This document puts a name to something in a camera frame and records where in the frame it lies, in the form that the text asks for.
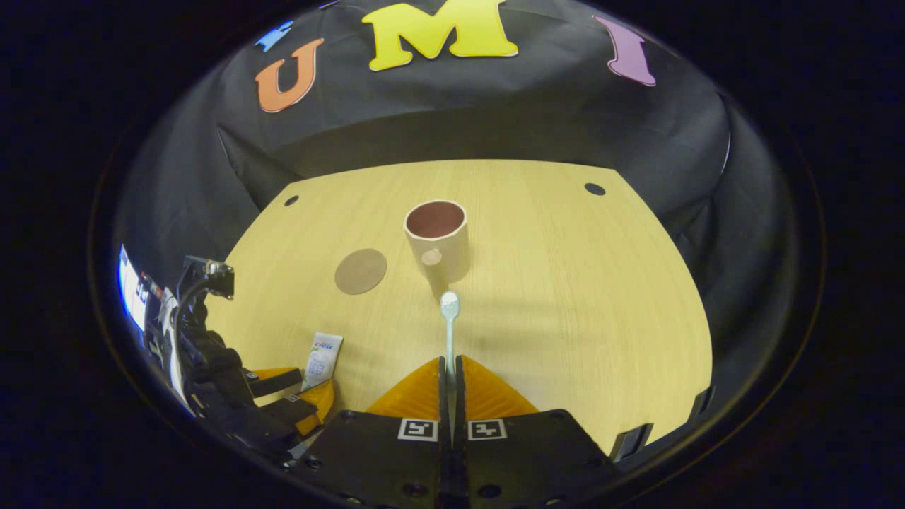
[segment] wooden table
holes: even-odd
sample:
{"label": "wooden table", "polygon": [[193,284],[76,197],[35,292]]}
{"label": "wooden table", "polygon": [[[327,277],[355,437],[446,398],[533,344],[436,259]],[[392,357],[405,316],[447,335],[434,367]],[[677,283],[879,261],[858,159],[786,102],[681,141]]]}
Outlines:
{"label": "wooden table", "polygon": [[[469,217],[472,267],[452,285],[457,354],[541,410],[567,409],[605,452],[620,432],[652,422],[654,441],[686,421],[710,384],[707,318],[672,240],[611,169],[451,160],[290,184],[227,258],[235,298],[207,299],[208,327],[250,369],[304,369],[315,331],[345,336],[335,409],[366,409],[444,355],[443,318],[402,228],[431,199]],[[386,256],[386,275],[345,294],[336,267],[366,247]]]}

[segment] round coaster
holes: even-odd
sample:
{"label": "round coaster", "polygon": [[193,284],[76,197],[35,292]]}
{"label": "round coaster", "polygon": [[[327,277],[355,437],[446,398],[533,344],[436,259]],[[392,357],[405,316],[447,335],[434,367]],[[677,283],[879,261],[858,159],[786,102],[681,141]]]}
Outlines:
{"label": "round coaster", "polygon": [[343,293],[358,295],[377,286],[384,274],[386,258],[383,253],[376,249],[359,249],[339,262],[333,281]]}

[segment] letter m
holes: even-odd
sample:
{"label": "letter m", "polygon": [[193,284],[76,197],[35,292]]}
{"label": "letter m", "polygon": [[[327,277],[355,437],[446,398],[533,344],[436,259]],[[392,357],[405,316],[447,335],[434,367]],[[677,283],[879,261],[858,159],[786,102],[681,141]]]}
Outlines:
{"label": "letter m", "polygon": [[453,28],[456,42],[450,53],[466,56],[515,56],[519,47],[506,39],[499,4],[505,0],[447,0],[431,16],[409,4],[377,9],[361,19],[374,26],[376,56],[371,71],[406,65],[412,52],[402,49],[404,37],[420,54],[436,58]]}

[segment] monitor screen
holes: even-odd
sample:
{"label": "monitor screen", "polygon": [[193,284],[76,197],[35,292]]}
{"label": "monitor screen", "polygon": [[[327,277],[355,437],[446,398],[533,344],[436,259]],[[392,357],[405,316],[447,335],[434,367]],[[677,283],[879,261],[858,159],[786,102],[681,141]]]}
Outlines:
{"label": "monitor screen", "polygon": [[124,245],[119,248],[119,296],[122,297],[126,313],[132,317],[138,328],[144,331],[148,290],[138,279],[138,273],[132,267]]}

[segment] white spoon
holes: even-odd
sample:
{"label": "white spoon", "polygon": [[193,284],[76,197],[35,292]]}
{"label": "white spoon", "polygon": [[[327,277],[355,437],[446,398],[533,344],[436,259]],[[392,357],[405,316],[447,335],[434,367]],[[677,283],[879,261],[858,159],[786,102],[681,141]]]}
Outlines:
{"label": "white spoon", "polygon": [[453,321],[459,316],[459,295],[445,292],[440,297],[440,314],[446,319],[446,383],[455,387],[455,350],[453,348]]}

